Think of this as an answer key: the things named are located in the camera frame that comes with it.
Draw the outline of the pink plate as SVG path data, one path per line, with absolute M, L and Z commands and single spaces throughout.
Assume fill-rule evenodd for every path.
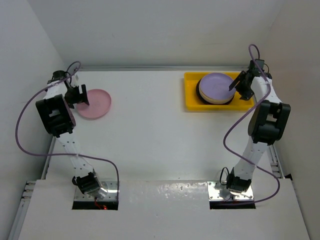
M 87 92 L 89 105 L 79 103 L 76 105 L 77 113 L 89 120 L 96 120 L 103 117 L 111 108 L 112 98 L 103 89 L 91 89 Z

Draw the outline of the purple plate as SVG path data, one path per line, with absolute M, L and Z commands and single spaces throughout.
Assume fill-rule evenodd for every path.
M 199 81 L 199 93 L 202 97 L 215 101 L 229 101 L 236 93 L 236 90 L 230 85 L 233 79 L 219 72 L 209 73 Z

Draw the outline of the orange plate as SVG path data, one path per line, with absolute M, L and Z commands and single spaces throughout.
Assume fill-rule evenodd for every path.
M 211 104 L 211 105 L 227 105 L 234 98 L 234 95 L 232 95 L 228 99 L 218 100 L 218 99 L 210 98 L 210 97 L 206 96 L 205 94 L 200 93 L 199 95 L 206 103 Z

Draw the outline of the steel rimmed plate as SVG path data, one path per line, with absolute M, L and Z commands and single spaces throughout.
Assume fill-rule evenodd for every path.
M 195 90 L 195 91 L 196 91 L 197 98 L 200 100 L 200 102 L 201 102 L 203 105 L 229 105 L 229 104 L 232 102 L 232 100 L 234 99 L 234 97 L 232 97 L 228 102 L 225 102 L 225 103 L 211 103 L 211 102 L 206 101 L 206 100 L 201 96 L 201 94 L 200 94 L 200 87 L 199 87 L 200 81 L 201 81 L 201 80 L 199 80 L 199 81 L 197 82 L 196 90 Z

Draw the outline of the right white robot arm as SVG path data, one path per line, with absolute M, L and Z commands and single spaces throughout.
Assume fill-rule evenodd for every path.
M 246 192 L 251 186 L 254 170 L 263 153 L 283 136 L 291 106 L 283 103 L 272 86 L 272 76 L 263 70 L 265 61 L 254 59 L 229 85 L 229 90 L 248 101 L 255 97 L 257 106 L 248 124 L 248 143 L 239 162 L 226 179 L 226 188 L 234 194 Z

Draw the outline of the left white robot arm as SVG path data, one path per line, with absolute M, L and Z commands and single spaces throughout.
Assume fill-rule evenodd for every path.
M 76 120 L 72 109 L 76 104 L 89 106 L 86 86 L 78 85 L 78 80 L 63 80 L 68 72 L 57 70 L 47 82 L 49 87 L 42 100 L 35 103 L 45 130 L 63 146 L 74 168 L 72 183 L 84 195 L 99 198 L 101 183 L 93 166 L 80 156 L 81 147 L 76 139 Z

